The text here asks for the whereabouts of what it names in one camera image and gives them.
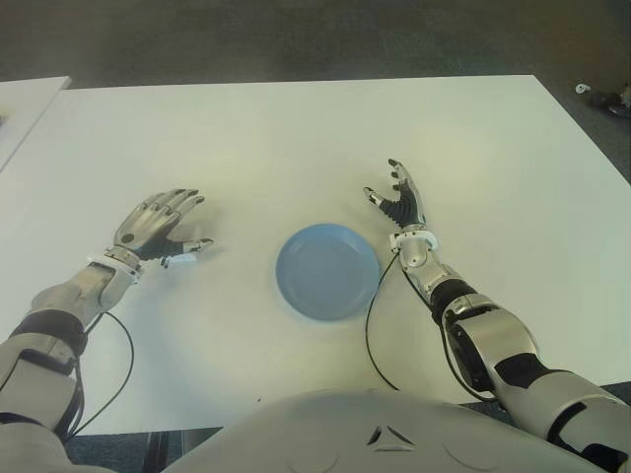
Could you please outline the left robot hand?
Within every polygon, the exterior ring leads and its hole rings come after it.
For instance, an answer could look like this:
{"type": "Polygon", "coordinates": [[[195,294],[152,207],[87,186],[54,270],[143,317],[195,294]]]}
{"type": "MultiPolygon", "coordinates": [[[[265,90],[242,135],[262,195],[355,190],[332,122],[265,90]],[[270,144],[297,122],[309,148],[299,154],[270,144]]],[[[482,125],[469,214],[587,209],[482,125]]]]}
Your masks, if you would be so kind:
{"type": "Polygon", "coordinates": [[[183,218],[204,200],[197,189],[183,188],[148,197],[120,224],[105,256],[131,268],[151,260],[160,260],[161,265],[167,267],[173,257],[205,250],[214,243],[211,238],[170,238],[183,218]]]}

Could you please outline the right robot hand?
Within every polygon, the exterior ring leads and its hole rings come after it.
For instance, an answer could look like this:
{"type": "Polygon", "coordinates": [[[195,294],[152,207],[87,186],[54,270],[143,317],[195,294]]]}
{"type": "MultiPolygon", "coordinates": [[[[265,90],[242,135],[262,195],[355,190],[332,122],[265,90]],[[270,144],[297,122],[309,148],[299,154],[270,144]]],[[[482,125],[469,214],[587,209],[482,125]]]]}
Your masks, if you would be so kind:
{"type": "Polygon", "coordinates": [[[371,187],[364,187],[363,192],[368,201],[392,220],[400,229],[416,226],[427,229],[427,220],[415,182],[406,167],[394,159],[387,160],[391,167],[390,176],[394,179],[392,189],[397,192],[395,200],[387,199],[371,187]]]}

